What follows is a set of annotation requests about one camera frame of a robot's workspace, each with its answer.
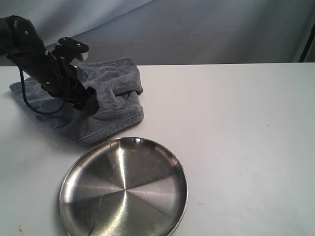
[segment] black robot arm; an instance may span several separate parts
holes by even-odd
[[[87,45],[64,37],[49,52],[29,20],[19,16],[0,18],[0,58],[7,57],[52,97],[72,103],[77,110],[94,114],[99,109],[96,90],[91,87],[85,89],[77,78],[76,68],[70,65],[74,58],[84,60],[88,50]],[[54,113],[30,108],[43,115]]]

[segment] white backdrop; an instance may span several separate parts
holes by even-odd
[[[46,45],[77,35],[75,39],[90,46],[88,61],[132,57],[137,64],[291,62],[303,48],[315,8],[314,0],[147,2],[1,0],[0,17],[29,18]]]

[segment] metal plate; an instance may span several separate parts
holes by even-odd
[[[167,236],[187,205],[186,177],[165,147],[141,138],[103,143],[84,154],[60,189],[70,236]]]

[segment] stainless steel plate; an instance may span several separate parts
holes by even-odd
[[[67,174],[60,217],[70,236],[167,236],[187,205],[187,182],[178,159],[141,138],[103,143]]]

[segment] gray cloth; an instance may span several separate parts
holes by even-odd
[[[39,115],[24,103],[21,82],[11,84],[10,89],[17,103],[34,113],[38,121],[51,127],[61,137],[82,145],[93,144],[143,120],[138,98],[138,94],[142,93],[140,75],[131,59],[82,63],[77,70],[83,86],[91,86],[97,91],[100,109],[92,116],[74,109],[71,104],[66,104],[54,115]],[[25,85],[28,101],[36,109],[49,112],[62,104],[33,78],[26,79]]]

